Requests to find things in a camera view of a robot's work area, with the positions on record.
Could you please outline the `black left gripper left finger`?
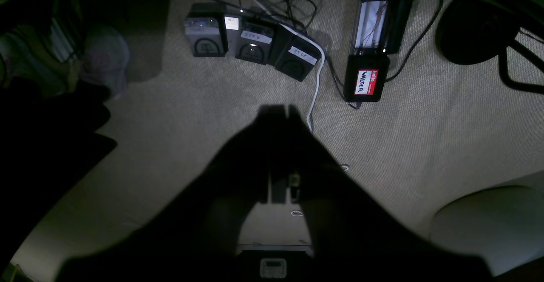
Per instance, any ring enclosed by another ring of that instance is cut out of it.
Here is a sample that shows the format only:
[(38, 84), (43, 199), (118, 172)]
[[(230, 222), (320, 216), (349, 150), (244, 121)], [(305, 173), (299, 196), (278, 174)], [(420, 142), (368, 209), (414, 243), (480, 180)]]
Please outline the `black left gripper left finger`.
[(266, 186), (269, 135), (286, 119), (285, 106), (262, 106), (154, 218), (102, 251), (66, 261), (60, 281), (190, 282), (230, 275), (242, 225)]

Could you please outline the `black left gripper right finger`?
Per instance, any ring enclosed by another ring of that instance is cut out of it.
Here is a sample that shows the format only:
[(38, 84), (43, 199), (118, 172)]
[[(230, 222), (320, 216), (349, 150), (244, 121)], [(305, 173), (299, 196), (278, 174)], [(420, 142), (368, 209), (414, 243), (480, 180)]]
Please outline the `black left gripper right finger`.
[(482, 258), (445, 251), (417, 236), (352, 180), (289, 106), (316, 282), (491, 282)]

